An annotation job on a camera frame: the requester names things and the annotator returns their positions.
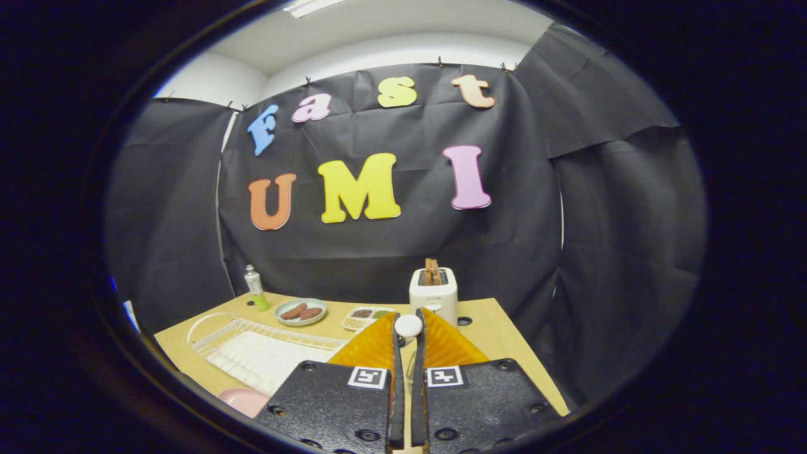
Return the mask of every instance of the white toaster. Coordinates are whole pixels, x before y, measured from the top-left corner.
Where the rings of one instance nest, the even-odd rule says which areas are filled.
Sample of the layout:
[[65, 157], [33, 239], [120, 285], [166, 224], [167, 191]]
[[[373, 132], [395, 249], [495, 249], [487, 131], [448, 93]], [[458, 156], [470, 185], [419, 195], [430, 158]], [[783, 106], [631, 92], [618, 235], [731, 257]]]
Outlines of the white toaster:
[[412, 313], [425, 307], [436, 313], [443, 320], [457, 326], [457, 280], [450, 268], [439, 267], [440, 285], [424, 285], [426, 269], [421, 268], [412, 273], [409, 281], [409, 304]]

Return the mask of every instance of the pink letter i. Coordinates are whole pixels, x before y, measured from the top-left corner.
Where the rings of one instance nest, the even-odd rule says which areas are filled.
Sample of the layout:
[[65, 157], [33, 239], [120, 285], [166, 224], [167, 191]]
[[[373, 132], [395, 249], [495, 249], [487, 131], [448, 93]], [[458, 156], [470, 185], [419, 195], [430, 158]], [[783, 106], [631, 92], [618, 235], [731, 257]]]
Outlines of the pink letter i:
[[478, 146], [459, 145], [443, 150], [443, 155], [451, 160], [454, 168], [454, 183], [457, 195], [451, 200], [451, 206], [458, 210], [485, 208], [491, 204], [491, 197], [482, 189], [479, 177], [479, 164], [476, 158], [482, 154]]

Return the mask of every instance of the white ball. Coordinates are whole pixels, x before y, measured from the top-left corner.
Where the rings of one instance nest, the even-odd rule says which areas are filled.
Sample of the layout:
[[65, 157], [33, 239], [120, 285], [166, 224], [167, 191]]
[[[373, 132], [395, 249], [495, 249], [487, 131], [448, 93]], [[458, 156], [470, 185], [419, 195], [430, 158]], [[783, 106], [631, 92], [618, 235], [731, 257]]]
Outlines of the white ball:
[[395, 321], [395, 332], [405, 338], [413, 338], [423, 330], [423, 322], [416, 315], [402, 315]]

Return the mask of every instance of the pink plate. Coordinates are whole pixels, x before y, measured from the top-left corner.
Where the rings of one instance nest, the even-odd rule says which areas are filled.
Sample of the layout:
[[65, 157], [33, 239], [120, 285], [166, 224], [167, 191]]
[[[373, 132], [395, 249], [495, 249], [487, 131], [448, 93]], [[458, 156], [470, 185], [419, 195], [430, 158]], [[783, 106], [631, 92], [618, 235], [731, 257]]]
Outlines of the pink plate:
[[261, 413], [269, 398], [270, 396], [260, 391], [247, 388], [225, 389], [219, 393], [219, 399], [250, 418], [255, 418]]

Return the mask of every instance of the ceiling light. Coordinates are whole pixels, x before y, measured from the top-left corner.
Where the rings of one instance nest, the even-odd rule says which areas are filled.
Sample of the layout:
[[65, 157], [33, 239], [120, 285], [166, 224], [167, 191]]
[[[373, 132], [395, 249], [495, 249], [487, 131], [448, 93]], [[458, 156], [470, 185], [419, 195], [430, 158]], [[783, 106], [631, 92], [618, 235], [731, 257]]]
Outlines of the ceiling light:
[[288, 11], [291, 13], [291, 15], [299, 19], [305, 15], [313, 13], [314, 11], [327, 8], [331, 5], [336, 5], [337, 3], [343, 1], [344, 0], [297, 0], [289, 3], [289, 5], [284, 7], [283, 10]]

